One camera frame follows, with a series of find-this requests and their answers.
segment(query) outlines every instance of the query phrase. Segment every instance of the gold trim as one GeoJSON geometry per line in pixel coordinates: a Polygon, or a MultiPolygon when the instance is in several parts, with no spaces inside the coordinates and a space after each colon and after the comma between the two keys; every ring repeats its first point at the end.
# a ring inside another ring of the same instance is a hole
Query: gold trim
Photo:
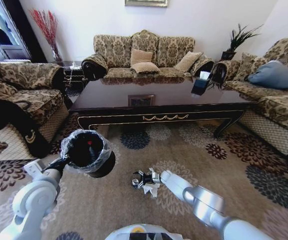
{"type": "MultiPolygon", "coordinates": [[[[245,113],[245,111],[246,111],[246,109],[245,110],[221,110],[221,111],[193,111],[193,112],[179,112],[178,114],[186,114],[186,115],[189,115],[189,114],[198,114],[198,113],[221,113],[221,112],[243,112],[243,114],[245,113]]],[[[82,129],[84,129],[82,126],[81,126],[81,124],[79,123],[79,119],[80,118],[103,118],[103,117],[130,117],[130,116],[142,116],[142,114],[133,114],[133,115],[109,115],[109,116],[79,116],[78,118],[77,118],[77,123],[78,123],[78,125],[82,128],[82,129]]],[[[187,120],[183,120],[183,119],[180,119],[180,118],[178,118],[178,120],[173,120],[173,121],[163,121],[163,122],[180,122],[180,121],[199,121],[199,120],[222,120],[222,119],[231,119],[231,117],[220,117],[220,118],[199,118],[199,119],[187,119],[187,120]]],[[[120,125],[120,124],[147,124],[147,123],[158,123],[158,121],[140,121],[140,122],[119,122],[119,123],[98,123],[98,124],[93,124],[93,125],[120,125]]]]}
{"type": "Polygon", "coordinates": [[[175,115],[175,116],[173,116],[173,117],[168,117],[167,115],[165,115],[165,116],[160,117],[160,118],[158,118],[156,115],[153,116],[152,118],[146,118],[145,116],[143,116],[143,120],[145,120],[145,121],[152,121],[152,120],[162,121],[162,120],[164,120],[164,119],[167,119],[167,120],[174,120],[174,119],[183,120],[183,119],[188,118],[188,116],[189,116],[189,114],[186,114],[185,116],[175,115]]]}
{"type": "MultiPolygon", "coordinates": [[[[169,115],[169,114],[198,114],[198,113],[220,113],[220,112],[243,112],[245,110],[221,110],[221,111],[191,111],[191,112],[168,112],[168,113],[158,113],[158,115],[161,115],[161,114],[166,114],[166,115],[169,115]]],[[[145,116],[148,116],[148,115],[156,115],[156,113],[148,113],[148,114],[144,114],[145,116]]],[[[78,118],[107,118],[107,117],[130,117],[130,116],[143,116],[143,114],[126,114],[126,115],[106,115],[106,116],[79,116],[78,118]]]]}
{"type": "Polygon", "coordinates": [[[31,130],[31,133],[32,133],[32,136],[31,137],[28,137],[28,135],[25,136],[25,140],[29,143],[29,144],[32,144],[34,141],[35,141],[35,131],[32,129],[31,130]]]}
{"type": "MultiPolygon", "coordinates": [[[[163,121],[163,123],[168,123],[168,122],[186,122],[186,121],[199,121],[199,120],[222,120],[222,119],[230,119],[231,117],[227,117],[227,118],[202,118],[202,119],[191,119],[191,120],[173,120],[173,121],[163,121]]],[[[100,124],[93,124],[93,125],[121,125],[121,124],[149,124],[149,123],[160,123],[159,121],[139,121],[139,122],[121,122],[121,123],[100,123],[100,124]]]]}
{"type": "Polygon", "coordinates": [[[178,116],[178,115],[177,115],[177,119],[183,120],[183,119],[188,118],[188,116],[189,116],[189,114],[186,114],[185,116],[178,116]]]}

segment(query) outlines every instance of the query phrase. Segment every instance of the throw pillow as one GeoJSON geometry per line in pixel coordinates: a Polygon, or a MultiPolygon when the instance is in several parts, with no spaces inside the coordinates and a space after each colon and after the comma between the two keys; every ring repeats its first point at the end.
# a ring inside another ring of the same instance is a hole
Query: throw pillow
{"type": "Polygon", "coordinates": [[[268,62],[267,58],[243,52],[242,64],[233,81],[246,81],[250,74],[254,74],[261,65],[268,62]]]}
{"type": "Polygon", "coordinates": [[[153,53],[149,51],[142,51],[138,49],[132,49],[132,54],[130,57],[130,65],[138,63],[146,63],[151,62],[153,57],[153,53]]]}
{"type": "Polygon", "coordinates": [[[271,89],[288,89],[288,66],[273,60],[260,66],[248,80],[255,85],[271,89]]]}
{"type": "Polygon", "coordinates": [[[159,73],[159,68],[152,62],[139,62],[134,64],[130,69],[135,70],[137,74],[159,73]]]}
{"type": "Polygon", "coordinates": [[[182,71],[182,72],[188,72],[189,69],[192,67],[192,65],[195,63],[195,61],[200,58],[202,55],[202,52],[191,52],[189,51],[181,60],[180,62],[174,66],[175,69],[182,71]]]}

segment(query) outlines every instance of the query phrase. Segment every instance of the door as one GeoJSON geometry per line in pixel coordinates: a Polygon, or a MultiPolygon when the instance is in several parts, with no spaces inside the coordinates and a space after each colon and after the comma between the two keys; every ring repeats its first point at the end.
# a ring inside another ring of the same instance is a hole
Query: door
{"type": "Polygon", "coordinates": [[[30,59],[30,54],[0,1],[0,61],[4,59],[30,59]]]}

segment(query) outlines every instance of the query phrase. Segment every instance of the armchair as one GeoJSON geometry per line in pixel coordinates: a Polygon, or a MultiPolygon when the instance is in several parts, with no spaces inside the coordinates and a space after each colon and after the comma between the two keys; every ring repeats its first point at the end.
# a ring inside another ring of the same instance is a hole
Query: armchair
{"type": "Polygon", "coordinates": [[[63,79],[55,64],[0,64],[0,161],[49,153],[71,104],[63,79]]]}

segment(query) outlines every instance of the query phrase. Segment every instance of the plastic bag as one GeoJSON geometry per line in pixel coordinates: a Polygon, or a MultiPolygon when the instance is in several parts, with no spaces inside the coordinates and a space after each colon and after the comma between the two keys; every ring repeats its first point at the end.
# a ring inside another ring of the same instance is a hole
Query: plastic bag
{"type": "Polygon", "coordinates": [[[104,138],[101,134],[99,134],[98,132],[93,131],[93,130],[83,130],[83,129],[75,130],[67,138],[62,140],[60,156],[63,159],[66,159],[69,157],[67,153],[69,152],[70,148],[73,146],[72,141],[74,139],[77,139],[78,135],[80,134],[90,134],[90,135],[94,134],[98,136],[98,138],[100,138],[103,143],[102,150],[98,158],[93,163],[90,163],[87,166],[80,167],[80,166],[77,166],[74,163],[74,161],[71,161],[68,165],[66,165],[65,168],[69,171],[78,172],[78,173],[80,172],[81,173],[93,173],[97,171],[106,162],[106,160],[108,160],[112,152],[109,141],[106,138],[104,138]]]}

